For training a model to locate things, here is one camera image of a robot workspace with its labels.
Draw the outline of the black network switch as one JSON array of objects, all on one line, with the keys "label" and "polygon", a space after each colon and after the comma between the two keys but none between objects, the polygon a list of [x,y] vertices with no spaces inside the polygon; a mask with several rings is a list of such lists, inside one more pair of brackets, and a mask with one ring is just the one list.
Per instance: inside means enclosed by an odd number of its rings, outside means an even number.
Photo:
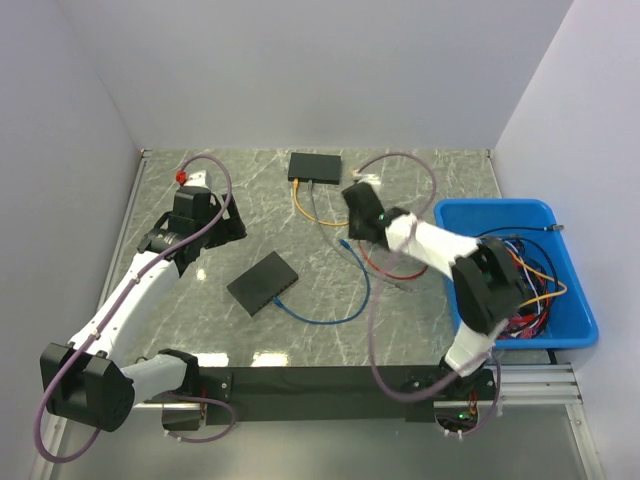
[{"label": "black network switch", "polygon": [[228,284],[227,290],[248,315],[254,317],[298,279],[298,273],[272,251]]},{"label": "black network switch", "polygon": [[292,152],[287,179],[290,182],[314,182],[338,185],[342,175],[340,155]]}]

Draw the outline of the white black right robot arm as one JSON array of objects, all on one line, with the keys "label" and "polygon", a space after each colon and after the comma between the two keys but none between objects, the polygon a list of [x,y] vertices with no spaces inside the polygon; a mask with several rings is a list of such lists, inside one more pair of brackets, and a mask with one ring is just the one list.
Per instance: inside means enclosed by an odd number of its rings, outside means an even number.
[{"label": "white black right robot arm", "polygon": [[452,281],[461,324],[443,358],[449,367],[440,387],[452,399],[475,386],[483,363],[507,320],[527,299],[527,289],[499,240],[463,236],[432,225],[398,207],[385,209],[374,188],[359,182],[342,191],[349,237],[411,257]]}]

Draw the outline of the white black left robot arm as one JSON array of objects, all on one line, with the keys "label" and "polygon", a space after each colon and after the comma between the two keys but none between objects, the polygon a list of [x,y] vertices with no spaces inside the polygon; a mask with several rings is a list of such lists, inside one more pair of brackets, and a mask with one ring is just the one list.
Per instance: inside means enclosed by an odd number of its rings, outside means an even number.
[{"label": "white black left robot arm", "polygon": [[245,236],[231,193],[181,186],[172,209],[142,237],[129,270],[94,317],[66,344],[51,343],[41,354],[46,411],[113,432],[139,403],[165,392],[180,402],[201,393],[193,354],[165,348],[138,365],[123,362],[150,313],[200,254]]}]

